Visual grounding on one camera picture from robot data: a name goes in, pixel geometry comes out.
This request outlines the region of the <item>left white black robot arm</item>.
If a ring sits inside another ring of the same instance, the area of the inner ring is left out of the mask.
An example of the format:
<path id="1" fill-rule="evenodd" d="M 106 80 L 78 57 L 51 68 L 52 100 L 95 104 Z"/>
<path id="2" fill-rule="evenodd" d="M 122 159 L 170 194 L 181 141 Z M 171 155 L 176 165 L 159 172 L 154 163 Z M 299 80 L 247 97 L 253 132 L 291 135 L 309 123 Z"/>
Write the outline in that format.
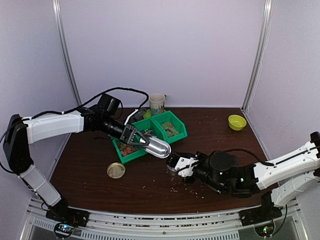
<path id="1" fill-rule="evenodd" d="M 61 222 L 72 218 L 68 201 L 35 166 L 31 144 L 60 135 L 100 131 L 126 145 L 148 146 L 150 141 L 135 126 L 113 118 L 121 101 L 103 93 L 97 104 L 61 113 L 46 111 L 34 117 L 12 115 L 4 134 L 3 150 L 10 171 L 38 195 Z"/>

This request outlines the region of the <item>clear plastic round container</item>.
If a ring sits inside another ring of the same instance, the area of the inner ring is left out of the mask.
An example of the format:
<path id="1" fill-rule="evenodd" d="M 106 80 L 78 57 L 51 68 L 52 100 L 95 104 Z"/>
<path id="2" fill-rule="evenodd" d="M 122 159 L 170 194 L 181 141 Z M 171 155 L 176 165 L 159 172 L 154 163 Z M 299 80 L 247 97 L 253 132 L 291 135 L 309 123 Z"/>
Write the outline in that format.
<path id="1" fill-rule="evenodd" d="M 167 166 L 167 171 L 170 175 L 172 176 L 177 176 L 178 172 L 176 171 L 175 167 L 179 161 L 179 157 L 176 154 L 171 154 L 166 158 L 166 166 Z"/>

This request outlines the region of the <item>green candy bin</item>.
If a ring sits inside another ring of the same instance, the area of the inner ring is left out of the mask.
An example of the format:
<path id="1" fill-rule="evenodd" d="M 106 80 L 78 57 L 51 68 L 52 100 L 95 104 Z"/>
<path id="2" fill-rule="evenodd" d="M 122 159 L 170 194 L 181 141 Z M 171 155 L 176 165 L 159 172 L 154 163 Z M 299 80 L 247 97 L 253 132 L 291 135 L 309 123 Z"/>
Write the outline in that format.
<path id="1" fill-rule="evenodd" d="M 112 144 L 123 165 L 147 154 L 141 147 L 124 144 L 116 138 L 112 138 Z"/>
<path id="2" fill-rule="evenodd" d="M 164 140 L 169 144 L 188 137 L 185 124 L 172 112 L 165 111 L 151 117 L 164 133 Z"/>
<path id="3" fill-rule="evenodd" d="M 151 117 L 134 122 L 133 125 L 140 131 L 150 130 L 150 134 L 152 137 L 157 137 L 158 139 L 161 139 L 163 141 L 166 140 L 167 134 L 165 133 L 165 130 Z"/>

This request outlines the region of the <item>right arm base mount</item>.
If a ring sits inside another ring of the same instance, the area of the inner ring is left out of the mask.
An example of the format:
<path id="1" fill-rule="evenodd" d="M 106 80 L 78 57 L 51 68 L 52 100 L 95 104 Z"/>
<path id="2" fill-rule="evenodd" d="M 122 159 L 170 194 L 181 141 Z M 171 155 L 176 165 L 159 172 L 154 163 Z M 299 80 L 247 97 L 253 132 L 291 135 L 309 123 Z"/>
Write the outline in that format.
<path id="1" fill-rule="evenodd" d="M 278 207 L 255 207 L 238 212 L 243 227 L 271 221 L 282 216 L 282 209 Z"/>

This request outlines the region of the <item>silver metal scoop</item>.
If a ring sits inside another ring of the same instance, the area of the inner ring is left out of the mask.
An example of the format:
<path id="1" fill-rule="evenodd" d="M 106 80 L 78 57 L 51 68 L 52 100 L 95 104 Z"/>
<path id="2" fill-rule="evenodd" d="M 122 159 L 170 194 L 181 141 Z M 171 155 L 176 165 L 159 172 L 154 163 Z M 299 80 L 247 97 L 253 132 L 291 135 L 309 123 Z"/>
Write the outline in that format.
<path id="1" fill-rule="evenodd" d="M 166 141 L 155 136 L 147 136 L 146 138 L 149 142 L 148 145 L 141 145 L 145 152 L 159 159 L 165 159 L 171 154 L 171 146 Z"/>

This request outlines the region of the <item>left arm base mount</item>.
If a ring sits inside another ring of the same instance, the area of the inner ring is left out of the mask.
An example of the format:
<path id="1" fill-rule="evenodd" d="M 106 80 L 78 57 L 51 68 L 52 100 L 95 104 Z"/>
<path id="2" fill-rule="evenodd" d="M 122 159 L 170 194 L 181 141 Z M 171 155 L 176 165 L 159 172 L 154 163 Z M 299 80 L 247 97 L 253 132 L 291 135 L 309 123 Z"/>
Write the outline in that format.
<path id="1" fill-rule="evenodd" d="M 50 207 L 45 216 L 48 219 L 67 223 L 74 227 L 86 227 L 90 213 L 70 207 Z"/>

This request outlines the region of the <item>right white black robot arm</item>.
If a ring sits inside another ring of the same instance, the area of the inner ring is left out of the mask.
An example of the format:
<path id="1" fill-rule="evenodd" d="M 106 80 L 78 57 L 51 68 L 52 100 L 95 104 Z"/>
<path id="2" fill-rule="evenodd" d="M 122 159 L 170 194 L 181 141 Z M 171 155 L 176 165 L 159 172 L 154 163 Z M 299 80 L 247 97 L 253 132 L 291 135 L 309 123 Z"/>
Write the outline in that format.
<path id="1" fill-rule="evenodd" d="M 256 210 L 259 220 L 268 220 L 276 208 L 320 181 L 320 134 L 313 132 L 310 141 L 300 148 L 270 161 L 239 166 L 233 150 L 198 152 L 180 157 L 175 170 L 186 180 L 198 180 L 216 193 L 231 193 L 236 198 L 249 198 L 285 180 L 281 186 L 264 195 Z"/>

